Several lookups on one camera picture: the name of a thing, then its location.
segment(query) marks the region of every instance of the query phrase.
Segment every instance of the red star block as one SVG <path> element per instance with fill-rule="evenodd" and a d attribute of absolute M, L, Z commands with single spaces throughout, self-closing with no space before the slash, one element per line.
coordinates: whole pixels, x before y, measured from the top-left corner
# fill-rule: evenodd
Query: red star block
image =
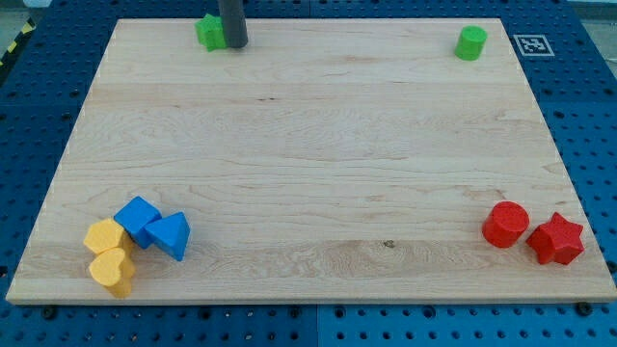
<path fill-rule="evenodd" d="M 536 227 L 526 242 L 538 254 L 540 264 L 554 261 L 568 265 L 585 250 L 581 233 L 582 225 L 569 222 L 555 212 L 549 222 Z"/>

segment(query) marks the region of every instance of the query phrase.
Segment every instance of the yellow black caution tape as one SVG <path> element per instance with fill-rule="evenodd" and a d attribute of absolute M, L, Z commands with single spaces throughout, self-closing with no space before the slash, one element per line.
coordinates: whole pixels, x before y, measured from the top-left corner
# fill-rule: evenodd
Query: yellow black caution tape
<path fill-rule="evenodd" d="M 7 51 L 2 56 L 2 59 L 0 59 L 0 87 L 4 84 L 7 77 L 9 77 L 9 72 L 13 69 L 17 62 L 17 58 L 26 47 L 26 43 L 34 34 L 36 28 L 37 26 L 34 20 L 29 18 L 21 28 L 19 34 L 17 34 L 15 40 L 7 47 Z"/>

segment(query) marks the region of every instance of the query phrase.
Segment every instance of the blue block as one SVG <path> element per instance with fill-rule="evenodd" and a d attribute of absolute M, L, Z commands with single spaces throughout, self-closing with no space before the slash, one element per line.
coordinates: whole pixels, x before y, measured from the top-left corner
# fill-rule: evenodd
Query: blue block
<path fill-rule="evenodd" d="M 191 232 L 184 213 L 178 212 L 146 226 L 154 244 L 177 261 L 182 261 Z"/>
<path fill-rule="evenodd" d="M 116 222 L 123 226 L 139 247 L 146 249 L 152 239 L 144 230 L 148 223 L 161 219 L 161 213 L 142 197 L 135 197 L 114 216 Z"/>

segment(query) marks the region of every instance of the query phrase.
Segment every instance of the red block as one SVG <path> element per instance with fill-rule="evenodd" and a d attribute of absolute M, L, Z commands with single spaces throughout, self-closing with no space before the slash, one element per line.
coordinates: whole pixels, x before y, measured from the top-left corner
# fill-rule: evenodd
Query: red block
<path fill-rule="evenodd" d="M 555 212 L 550 221 L 536 227 L 526 242 L 538 254 L 540 264 L 554 261 L 568 265 L 585 250 L 580 241 L 581 233 L 582 225 Z"/>
<path fill-rule="evenodd" d="M 499 248 L 508 248 L 517 242 L 529 227 L 529 216 L 522 206 L 512 201 L 502 201 L 482 226 L 482 234 L 489 243 Z"/>

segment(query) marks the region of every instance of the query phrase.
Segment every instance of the gray pole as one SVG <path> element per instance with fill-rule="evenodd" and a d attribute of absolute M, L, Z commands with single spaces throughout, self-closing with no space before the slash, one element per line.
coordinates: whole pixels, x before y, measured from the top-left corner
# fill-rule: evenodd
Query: gray pole
<path fill-rule="evenodd" d="M 249 38 L 242 0 L 219 0 L 219 13 L 228 47 L 242 48 L 247 45 Z"/>

